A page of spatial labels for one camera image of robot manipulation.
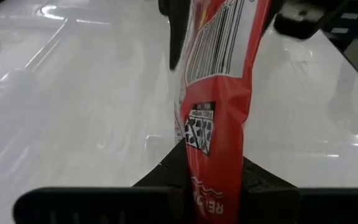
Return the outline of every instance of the barcode label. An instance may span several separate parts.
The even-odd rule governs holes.
[[[244,0],[228,0],[198,32],[186,66],[187,85],[230,73]]]

